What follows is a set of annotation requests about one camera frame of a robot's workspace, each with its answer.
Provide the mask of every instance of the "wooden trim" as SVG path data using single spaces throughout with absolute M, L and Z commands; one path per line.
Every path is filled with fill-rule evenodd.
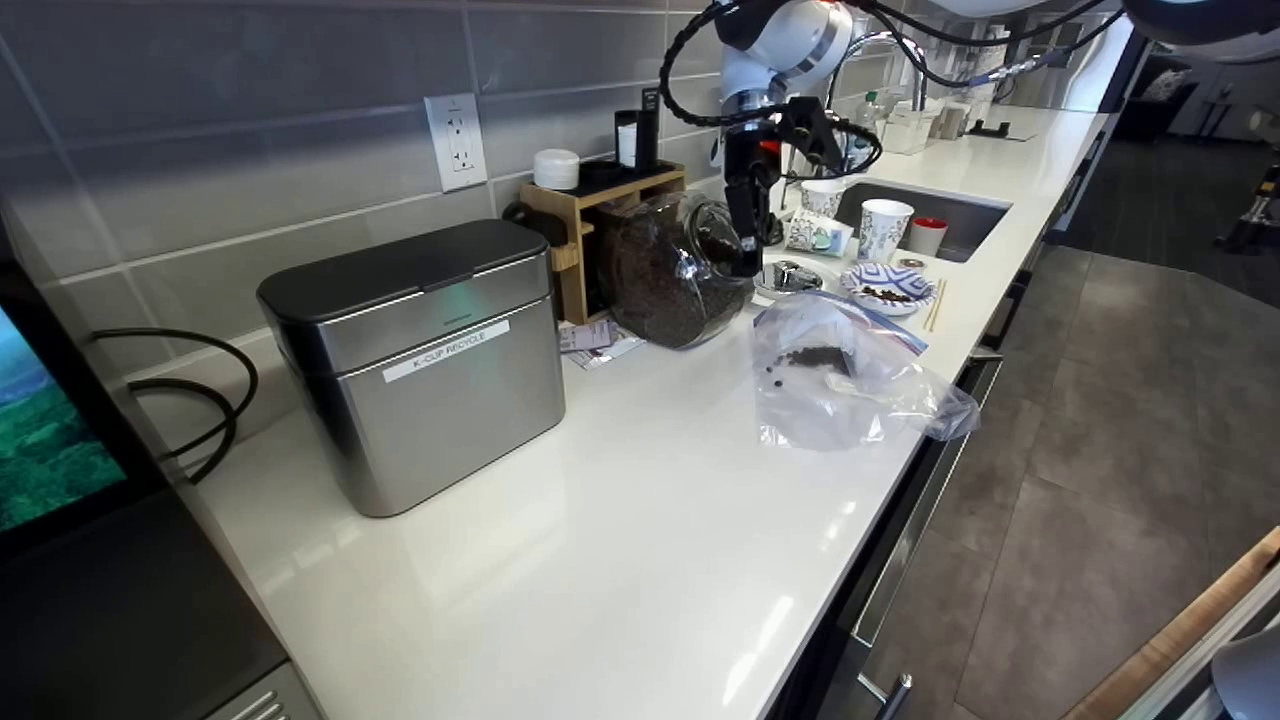
M 1280 523 L 1252 544 L 1215 585 L 1209 585 L 1165 633 L 1158 633 L 1117 678 L 1110 678 L 1068 716 L 1117 720 L 1123 716 L 1215 619 L 1225 619 L 1277 565 Z
M 588 321 L 588 237 L 597 234 L 584 214 L 602 203 L 618 203 L 643 191 L 676 191 L 684 187 L 684 170 L 653 174 L 627 183 L 602 187 L 591 198 L 544 191 L 536 183 L 522 183 L 522 201 L 536 214 L 547 214 L 568 226 L 568 244 L 553 248 L 553 274 L 559 284 L 559 318 L 573 325 Z

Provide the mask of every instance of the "bowl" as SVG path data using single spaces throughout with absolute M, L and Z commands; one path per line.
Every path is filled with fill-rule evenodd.
M 842 288 L 858 309 L 875 313 L 884 321 L 909 321 L 933 296 L 933 284 L 919 274 L 891 267 L 891 265 L 853 265 L 842 278 Z

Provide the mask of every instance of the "gray tile backsplash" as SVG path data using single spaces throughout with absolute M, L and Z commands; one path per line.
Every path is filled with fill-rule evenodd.
M 467 11 L 478 92 L 655 79 L 670 19 L 653 11 Z
M 4 10 L 65 140 L 414 106 L 467 89 L 450 10 Z
M 189 252 L 163 265 L 143 265 L 136 267 L 136 279 L 162 325 L 239 336 L 264 328 L 264 313 L 258 303 L 258 284 L 264 278 L 482 215 L 493 215 L 485 187 L 427 198 L 368 215 L 280 234 L 272 241 L 247 241 L 232 248 Z
M 87 325 L 264 328 L 276 267 L 497 215 L 536 147 L 612 151 L 702 0 L 60 0 L 0 10 L 0 191 Z M 676 92 L 718 112 L 705 32 Z M 488 183 L 440 191 L 419 95 L 478 92 Z M 662 158 L 712 177 L 718 132 Z M 115 349 L 122 367 L 170 349 Z
M 436 191 L 425 115 L 72 151 L 129 262 Z
M 35 244 L 33 252 L 54 278 L 82 278 L 122 262 L 97 201 L 82 191 L 55 151 L 0 158 L 0 191 L 21 241 Z

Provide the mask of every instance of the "stainless steel bread box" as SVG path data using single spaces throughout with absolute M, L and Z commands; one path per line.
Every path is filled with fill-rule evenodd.
M 516 226 L 288 267 L 261 303 L 363 517 L 396 517 L 563 415 L 547 248 Z

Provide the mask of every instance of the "gray floor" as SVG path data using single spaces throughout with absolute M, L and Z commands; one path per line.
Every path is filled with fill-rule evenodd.
M 1280 519 L 1280 313 L 1054 252 L 870 678 L 909 720 L 1066 716 Z M 828 720 L 872 716 L 843 668 Z
M 1111 146 L 1071 228 L 1077 248 L 1214 278 L 1280 309 L 1280 248 L 1214 248 L 1271 164 L 1263 146 Z

